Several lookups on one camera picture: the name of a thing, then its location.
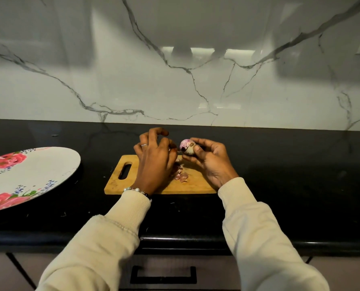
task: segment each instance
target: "marble wall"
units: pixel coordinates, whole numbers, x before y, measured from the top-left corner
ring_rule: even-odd
[[[360,130],[360,0],[0,0],[0,118]]]

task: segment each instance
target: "black handle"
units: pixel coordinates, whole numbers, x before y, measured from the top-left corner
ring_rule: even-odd
[[[191,267],[190,277],[139,277],[138,270],[142,267],[135,265],[131,269],[130,284],[197,284],[196,267]]]

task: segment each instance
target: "cutting board handle hole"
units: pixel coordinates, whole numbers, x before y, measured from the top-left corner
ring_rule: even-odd
[[[124,180],[128,177],[129,171],[130,171],[130,167],[133,163],[131,163],[130,161],[125,162],[125,164],[123,165],[123,168],[121,170],[121,173],[119,174],[118,178],[120,180]]]

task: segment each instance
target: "wooden cutting board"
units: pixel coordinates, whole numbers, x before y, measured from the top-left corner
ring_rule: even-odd
[[[189,177],[187,182],[180,183],[179,180],[171,180],[168,186],[159,189],[156,194],[212,194],[216,193],[213,185],[203,176],[201,169],[192,162],[183,160],[181,155],[177,156],[184,164],[184,169]],[[129,173],[124,180],[120,180],[119,176],[125,165],[131,164]],[[114,172],[110,176],[105,187],[105,194],[122,194],[124,188],[131,186],[137,176],[139,159],[137,155],[123,155],[119,160]]]

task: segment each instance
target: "person's left arm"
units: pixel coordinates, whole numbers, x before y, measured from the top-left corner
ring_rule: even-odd
[[[140,164],[132,188],[149,195],[168,179],[177,158],[171,140],[162,138],[157,143],[160,134],[169,133],[162,128],[150,129],[134,146]],[[138,247],[139,226],[149,208],[146,196],[134,190],[125,191],[105,216],[92,217],[48,265],[37,290],[118,290],[122,262]]]

